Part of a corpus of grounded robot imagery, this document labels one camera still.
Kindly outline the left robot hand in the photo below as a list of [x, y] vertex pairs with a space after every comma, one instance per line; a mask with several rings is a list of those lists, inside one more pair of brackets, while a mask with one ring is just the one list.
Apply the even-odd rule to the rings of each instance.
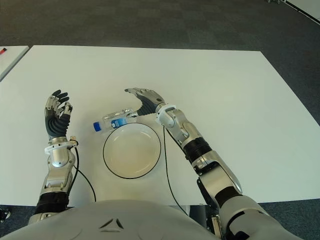
[[53, 92], [47, 99], [44, 108], [44, 122], [49, 140], [67, 135], [73, 110], [69, 99], [68, 93], [60, 89]]

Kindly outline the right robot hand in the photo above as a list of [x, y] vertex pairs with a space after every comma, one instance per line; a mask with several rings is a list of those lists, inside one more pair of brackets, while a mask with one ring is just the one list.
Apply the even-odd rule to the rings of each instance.
[[141, 101], [141, 107], [133, 114], [135, 117], [154, 114], [166, 104], [165, 100], [152, 89], [134, 87], [126, 88], [124, 91], [134, 95]]

